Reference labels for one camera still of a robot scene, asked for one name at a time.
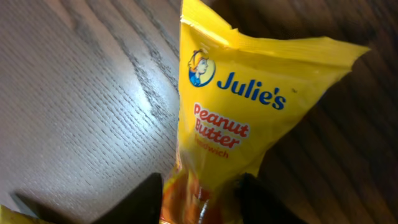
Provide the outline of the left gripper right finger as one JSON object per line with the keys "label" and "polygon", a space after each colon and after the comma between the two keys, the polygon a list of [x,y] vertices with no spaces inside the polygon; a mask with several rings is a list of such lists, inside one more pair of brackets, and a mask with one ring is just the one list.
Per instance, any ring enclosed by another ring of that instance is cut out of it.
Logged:
{"label": "left gripper right finger", "polygon": [[235,194],[244,224],[307,224],[252,174],[242,175]]}

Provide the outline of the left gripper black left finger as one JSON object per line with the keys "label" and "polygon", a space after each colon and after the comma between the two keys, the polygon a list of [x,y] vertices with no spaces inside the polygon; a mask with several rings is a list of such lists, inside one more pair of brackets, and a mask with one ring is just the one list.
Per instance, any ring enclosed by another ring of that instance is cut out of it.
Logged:
{"label": "left gripper black left finger", "polygon": [[159,224],[162,176],[152,173],[93,224]]}

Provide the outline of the yellow peanut butter sandwich packet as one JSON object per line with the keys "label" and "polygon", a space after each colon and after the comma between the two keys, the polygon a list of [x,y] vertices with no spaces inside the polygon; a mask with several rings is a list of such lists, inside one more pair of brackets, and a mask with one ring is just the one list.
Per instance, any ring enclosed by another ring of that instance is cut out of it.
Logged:
{"label": "yellow peanut butter sandwich packet", "polygon": [[230,185],[257,174],[367,47],[328,37],[275,40],[240,33],[199,0],[182,3],[176,164],[161,223],[241,223]]}

